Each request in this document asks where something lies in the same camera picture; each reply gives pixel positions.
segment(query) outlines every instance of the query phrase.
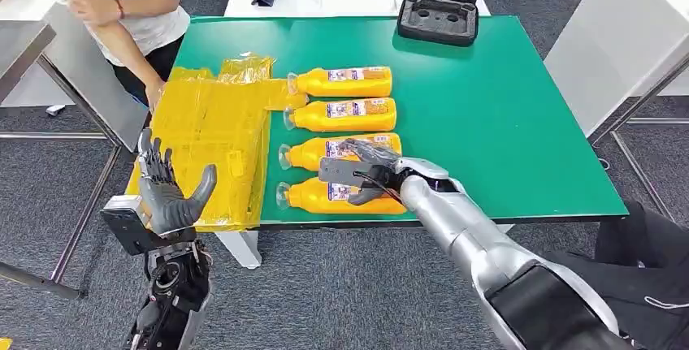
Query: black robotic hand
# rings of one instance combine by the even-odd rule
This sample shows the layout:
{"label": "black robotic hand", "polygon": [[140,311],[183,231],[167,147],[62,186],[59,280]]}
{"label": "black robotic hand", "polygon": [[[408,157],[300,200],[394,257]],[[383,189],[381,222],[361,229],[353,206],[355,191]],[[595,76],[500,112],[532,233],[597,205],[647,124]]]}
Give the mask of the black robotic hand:
{"label": "black robotic hand", "polygon": [[201,216],[210,195],[215,189],[217,175],[215,165],[203,170],[201,182],[189,198],[184,198],[175,180],[171,163],[172,150],[160,154],[160,139],[151,143],[150,128],[139,136],[139,190],[151,214],[150,227],[159,236],[191,227]]}

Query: black case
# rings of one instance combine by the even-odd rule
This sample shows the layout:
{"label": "black case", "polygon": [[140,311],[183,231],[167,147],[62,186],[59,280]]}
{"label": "black case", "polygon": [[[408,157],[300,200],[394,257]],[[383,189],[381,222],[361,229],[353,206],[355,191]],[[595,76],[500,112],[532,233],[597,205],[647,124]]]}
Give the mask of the black case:
{"label": "black case", "polygon": [[404,0],[397,33],[448,45],[471,45],[479,33],[476,0]]}

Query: table edge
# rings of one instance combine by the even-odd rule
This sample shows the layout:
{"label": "table edge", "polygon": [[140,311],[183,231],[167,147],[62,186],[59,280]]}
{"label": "table edge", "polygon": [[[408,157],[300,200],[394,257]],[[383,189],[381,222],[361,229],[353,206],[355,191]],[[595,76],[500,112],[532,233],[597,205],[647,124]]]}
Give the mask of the table edge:
{"label": "table edge", "polygon": [[[622,220],[629,214],[598,214],[598,215],[571,215],[571,216],[541,216],[530,218],[496,218],[495,224],[558,224],[558,223],[600,223],[614,220]],[[255,231],[290,231],[290,230],[318,230],[331,229],[357,229],[357,228],[407,228],[422,227],[418,220],[392,220],[392,221],[361,221],[361,222],[311,222],[311,223],[268,223],[250,228]]]}

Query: black cable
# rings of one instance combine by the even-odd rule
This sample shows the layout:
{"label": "black cable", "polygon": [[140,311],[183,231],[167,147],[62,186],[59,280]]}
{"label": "black cable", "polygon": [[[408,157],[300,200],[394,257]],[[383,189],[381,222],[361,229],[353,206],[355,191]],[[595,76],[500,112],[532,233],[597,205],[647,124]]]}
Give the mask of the black cable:
{"label": "black cable", "polygon": [[352,175],[355,177],[362,177],[363,179],[371,182],[373,185],[377,186],[378,188],[383,189],[390,197],[394,198],[395,201],[402,204],[402,198],[400,197],[399,194],[397,194],[397,192],[395,192],[394,190],[392,190],[390,188],[386,188],[382,183],[380,183],[378,180],[371,177],[370,175],[364,174],[360,171],[355,171],[354,173],[352,173]]}

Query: metal frame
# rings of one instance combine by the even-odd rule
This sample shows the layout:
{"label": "metal frame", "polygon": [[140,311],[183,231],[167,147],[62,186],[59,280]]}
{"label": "metal frame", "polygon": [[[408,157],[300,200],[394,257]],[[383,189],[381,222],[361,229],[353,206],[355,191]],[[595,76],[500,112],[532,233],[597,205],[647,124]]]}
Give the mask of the metal frame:
{"label": "metal frame", "polygon": [[592,145],[596,146],[600,139],[602,139],[606,134],[610,134],[615,143],[622,151],[626,160],[631,164],[631,168],[634,173],[639,178],[643,187],[653,199],[658,209],[667,218],[674,221],[674,218],[667,208],[667,205],[663,202],[661,196],[658,194],[657,190],[653,187],[651,180],[644,173],[644,169],[641,168],[639,162],[636,161],[634,155],[632,155],[629,147],[627,147],[625,141],[622,139],[622,135],[619,129],[625,124],[646,124],[646,125],[685,125],[689,124],[689,119],[681,118],[633,118],[634,114],[641,109],[644,105],[649,103],[656,95],[662,92],[672,81],[682,74],[686,69],[689,68],[689,54],[685,55],[677,64],[675,64],[664,76],[662,76],[643,96],[639,98],[629,109],[625,110],[622,115],[615,120],[614,123],[610,124],[607,128],[603,129],[598,135],[592,138]]}
{"label": "metal frame", "polygon": [[84,234],[84,229],[86,224],[93,213],[93,209],[96,205],[98,197],[101,195],[103,186],[107,181],[113,166],[115,165],[115,160],[119,155],[119,152],[123,148],[122,142],[119,140],[117,135],[110,129],[110,127],[105,124],[105,122],[98,116],[98,114],[91,108],[88,102],[79,94],[75,89],[74,85],[67,80],[67,78],[60,72],[60,70],[44,55],[38,56],[37,63],[41,66],[45,72],[52,78],[52,80],[67,94],[79,107],[79,109],[87,115],[101,130],[100,132],[0,132],[0,140],[109,140],[113,147],[108,155],[105,166],[103,167],[101,174],[98,176],[93,191],[89,196],[89,200],[86,202],[84,210],[81,212],[81,216],[76,222],[74,231],[67,242],[53,273],[50,275],[49,279],[42,278],[35,274],[31,274],[27,271],[21,270],[14,266],[7,265],[0,262],[0,277],[16,281],[18,283],[23,283],[29,285],[30,287],[39,288],[46,290],[48,292],[53,292],[56,295],[68,298],[77,299],[82,296],[82,293],[78,289],[68,287],[63,285],[61,282],[63,280],[65,270],[67,269],[67,264],[72,259],[76,246],[79,243],[79,239]]}

